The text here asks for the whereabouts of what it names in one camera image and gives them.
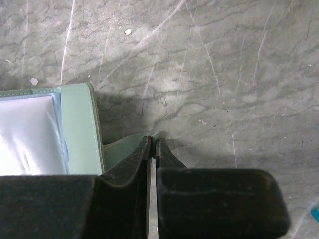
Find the white spot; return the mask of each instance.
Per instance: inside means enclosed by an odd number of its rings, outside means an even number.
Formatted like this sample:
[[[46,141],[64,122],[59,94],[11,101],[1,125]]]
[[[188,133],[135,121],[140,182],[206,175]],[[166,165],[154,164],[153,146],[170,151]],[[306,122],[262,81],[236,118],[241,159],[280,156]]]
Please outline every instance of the white spot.
[[[31,84],[33,84],[34,86],[36,86],[38,84],[38,80],[36,78],[32,78],[30,80]]]
[[[125,30],[124,33],[125,33],[126,36],[128,36],[128,35],[130,35],[132,33],[132,31],[130,29],[127,29],[127,30]]]

